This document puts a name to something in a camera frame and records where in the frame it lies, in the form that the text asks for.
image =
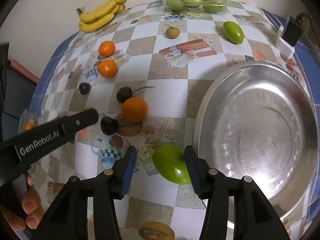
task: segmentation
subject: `checkered tablecloth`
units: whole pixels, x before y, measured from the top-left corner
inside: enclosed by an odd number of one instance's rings
[[[240,24],[245,36],[242,44],[232,44],[224,37],[225,21]],[[169,26],[179,28],[178,38],[166,37]],[[98,48],[107,40],[116,45],[115,53],[108,59],[117,64],[118,73],[111,79],[102,78],[97,72],[98,64],[105,60],[99,56]],[[119,156],[128,145],[137,149],[146,147],[147,151],[146,158],[140,158],[136,164],[129,193],[122,201],[115,201],[123,238],[130,239],[126,232],[135,231],[144,222],[159,221],[169,225],[176,237],[198,239],[205,215],[203,203],[191,185],[167,181],[147,157],[154,145],[164,142],[172,142],[181,149],[192,144],[202,97],[223,71],[237,63],[266,60],[278,64],[309,95],[298,63],[281,55],[274,46],[275,40],[276,29],[260,8],[234,1],[223,15],[188,11],[172,14],[162,1],[155,1],[128,8],[95,33],[79,32],[64,52],[47,87],[42,121],[71,115],[86,107],[96,108],[100,119],[87,128],[84,137],[67,143],[36,164],[33,178],[44,207],[48,208],[70,176],[95,177],[110,165],[105,155],[93,153],[96,145],[92,144],[97,138],[105,139],[100,120],[110,116],[119,119],[124,127],[124,134],[110,137],[120,140],[120,146],[115,142],[110,149],[116,150]],[[91,84],[89,94],[80,94],[81,82]],[[132,90],[154,86],[135,93],[149,107],[148,117],[140,128],[129,127],[119,115],[121,105],[116,93],[124,86]],[[135,129],[139,134],[125,135]],[[305,206],[303,198],[284,221],[293,239],[303,232],[300,225],[293,232],[292,226],[304,216]],[[92,199],[88,208],[89,235],[93,239]],[[232,235],[233,231],[228,229],[227,239],[232,239]]]

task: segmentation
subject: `human hand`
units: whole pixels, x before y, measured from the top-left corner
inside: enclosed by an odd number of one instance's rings
[[[26,228],[26,224],[31,229],[36,229],[45,213],[41,206],[40,196],[36,189],[32,187],[33,181],[30,174],[27,174],[27,181],[29,190],[26,192],[21,204],[23,210],[28,214],[25,220],[0,205],[0,210],[14,231],[24,230]]]

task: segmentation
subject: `white wall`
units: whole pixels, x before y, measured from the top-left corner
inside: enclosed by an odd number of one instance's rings
[[[40,77],[56,47],[78,31],[76,8],[91,11],[107,0],[19,0],[0,29],[0,42],[9,41],[9,58]],[[131,7],[153,0],[127,0]],[[296,16],[300,0],[237,0],[287,17]]]

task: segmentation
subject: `silver metal plate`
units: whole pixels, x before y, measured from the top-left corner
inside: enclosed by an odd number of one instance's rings
[[[292,77],[267,62],[245,62],[208,89],[193,147],[226,176],[251,176],[283,218],[303,197],[315,171],[317,123]],[[234,222],[233,198],[228,220]]]

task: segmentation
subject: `screw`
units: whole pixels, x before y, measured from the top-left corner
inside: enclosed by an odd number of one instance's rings
[[[69,178],[69,181],[70,182],[76,182],[78,180],[78,177],[77,176],[71,176],[70,178]]]
[[[209,170],[209,174],[211,175],[217,175],[218,174],[218,171],[216,169],[210,169]]]
[[[250,183],[252,178],[250,176],[244,176],[244,181]]]
[[[104,175],[110,176],[113,174],[113,170],[112,169],[107,169],[104,171]]]

